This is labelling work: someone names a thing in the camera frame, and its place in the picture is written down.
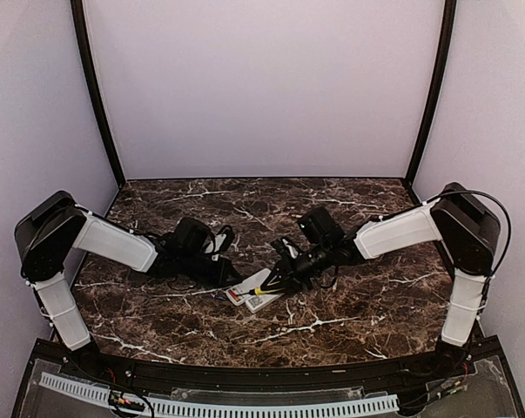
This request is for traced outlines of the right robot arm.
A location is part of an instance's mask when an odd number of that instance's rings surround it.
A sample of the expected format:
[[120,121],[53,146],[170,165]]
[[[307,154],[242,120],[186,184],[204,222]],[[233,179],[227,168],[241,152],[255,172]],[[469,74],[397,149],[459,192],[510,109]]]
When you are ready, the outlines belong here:
[[511,230],[511,221],[500,221],[483,204],[484,199],[500,203],[485,192],[453,182],[416,206],[371,218],[350,232],[324,206],[316,206],[297,221],[310,248],[304,251],[287,237],[276,239],[272,246],[279,260],[250,293],[297,293],[311,289],[313,279],[329,268],[359,266],[426,243],[442,246],[453,272],[440,336],[446,345],[428,357],[427,369],[433,376],[445,378],[461,364],[458,347],[467,343],[486,303],[489,283],[508,251],[498,244],[501,232]]

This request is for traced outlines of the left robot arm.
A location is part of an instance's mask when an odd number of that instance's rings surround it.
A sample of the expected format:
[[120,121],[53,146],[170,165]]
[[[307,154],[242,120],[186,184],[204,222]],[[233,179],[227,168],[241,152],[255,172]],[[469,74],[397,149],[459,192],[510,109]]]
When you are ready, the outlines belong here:
[[211,287],[230,287],[244,280],[224,253],[235,234],[230,226],[217,233],[185,217],[165,234],[137,233],[80,206],[66,191],[52,194],[20,220],[14,238],[21,276],[60,340],[71,351],[73,367],[88,380],[106,372],[106,361],[91,347],[91,333],[64,275],[73,250],[93,253],[154,278],[183,275]]

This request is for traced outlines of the red orange AAA battery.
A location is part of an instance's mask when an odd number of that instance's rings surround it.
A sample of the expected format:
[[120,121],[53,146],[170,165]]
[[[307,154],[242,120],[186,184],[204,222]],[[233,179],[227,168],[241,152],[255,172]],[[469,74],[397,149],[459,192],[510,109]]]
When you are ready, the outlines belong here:
[[229,301],[238,306],[241,302],[241,298],[239,296],[237,296],[235,293],[231,292],[231,291],[226,291],[225,292],[227,298],[229,299]]

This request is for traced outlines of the grey remote control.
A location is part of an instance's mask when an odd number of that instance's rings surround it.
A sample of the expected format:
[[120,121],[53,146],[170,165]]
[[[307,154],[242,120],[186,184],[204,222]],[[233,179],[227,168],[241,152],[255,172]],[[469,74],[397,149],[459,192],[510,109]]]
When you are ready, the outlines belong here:
[[[225,292],[226,291],[231,291],[231,292],[235,293],[237,296],[239,296],[239,293],[247,292],[250,289],[253,289],[255,287],[259,287],[263,283],[263,281],[265,280],[265,278],[268,276],[268,274],[270,272],[271,272],[270,269],[264,268],[264,269],[258,271],[257,273],[249,276],[248,278],[246,278],[241,283],[226,289]],[[251,296],[239,296],[239,297],[241,298],[241,302],[240,302],[239,306],[241,306]]]

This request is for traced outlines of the white remote control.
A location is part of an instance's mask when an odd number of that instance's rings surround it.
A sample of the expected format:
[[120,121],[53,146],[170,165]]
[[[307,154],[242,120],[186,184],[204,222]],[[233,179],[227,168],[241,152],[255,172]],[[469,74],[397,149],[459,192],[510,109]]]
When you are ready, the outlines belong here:
[[247,309],[252,313],[255,314],[258,311],[262,310],[263,308],[269,306],[274,301],[282,297],[282,293],[277,294],[262,294],[262,295],[253,295],[249,297],[245,304]]

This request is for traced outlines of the yellow handled screwdriver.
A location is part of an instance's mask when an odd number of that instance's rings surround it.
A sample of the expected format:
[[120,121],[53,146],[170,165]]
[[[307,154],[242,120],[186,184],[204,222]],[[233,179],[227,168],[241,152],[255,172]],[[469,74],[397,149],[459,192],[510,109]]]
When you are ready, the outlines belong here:
[[253,289],[248,290],[247,292],[239,293],[239,296],[254,296],[254,295],[263,295],[263,294],[269,294],[270,291],[264,290],[261,287],[255,287]]

